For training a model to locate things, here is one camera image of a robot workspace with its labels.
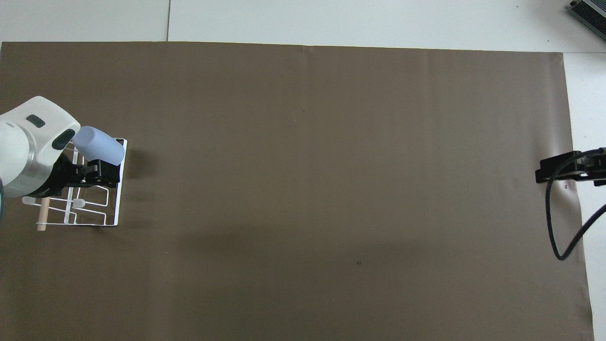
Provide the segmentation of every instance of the brown paper backdrop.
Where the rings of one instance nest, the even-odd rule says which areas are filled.
[[[533,175],[571,150],[560,53],[3,43],[0,112],[35,95],[129,140],[123,206],[7,202],[2,340],[593,339]],[[563,244],[573,183],[554,210]]]

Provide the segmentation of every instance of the white wire rack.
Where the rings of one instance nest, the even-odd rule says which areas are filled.
[[[117,142],[122,144],[124,151],[126,152],[128,141],[123,138],[116,138]],[[64,149],[66,152],[72,152],[72,163],[73,164],[84,164],[85,159],[78,153],[78,150],[70,143]],[[22,202],[26,205],[39,206],[40,215],[38,217],[39,231],[46,230],[47,225],[86,225],[86,226],[117,226],[118,217],[120,213],[120,196],[122,193],[122,184],[124,183],[124,163],[126,162],[126,154],[124,160],[120,165],[120,182],[118,183],[116,190],[111,191],[106,187],[92,186],[88,188],[73,188],[67,189],[67,196],[65,198],[43,198],[40,203],[36,202],[36,198],[23,197]],[[96,196],[105,197],[105,200],[101,202],[89,201],[82,197],[83,192],[86,191],[88,194],[96,192]],[[110,203],[115,203],[113,209],[110,208]],[[63,221],[48,221],[48,211],[58,211],[63,213]],[[78,213],[87,214],[90,216],[96,216],[102,223],[82,223],[78,220]],[[108,213],[113,216],[112,221],[108,221]]]

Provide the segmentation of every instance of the metal device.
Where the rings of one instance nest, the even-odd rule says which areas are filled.
[[[573,1],[568,12],[602,39],[606,39],[606,0]]]

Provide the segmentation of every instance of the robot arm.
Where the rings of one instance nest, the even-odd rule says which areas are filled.
[[[82,149],[83,155],[91,160],[86,166],[72,164],[62,153],[72,139],[76,148]],[[117,157],[116,153],[106,158],[98,157],[99,152],[93,156],[84,152],[105,152],[111,150],[111,143],[118,145],[113,146],[118,151]],[[60,195],[65,187],[115,187],[120,181],[119,165],[123,157],[119,143],[95,128],[81,128],[69,113],[44,97],[34,97],[0,115],[3,197],[44,198]]]

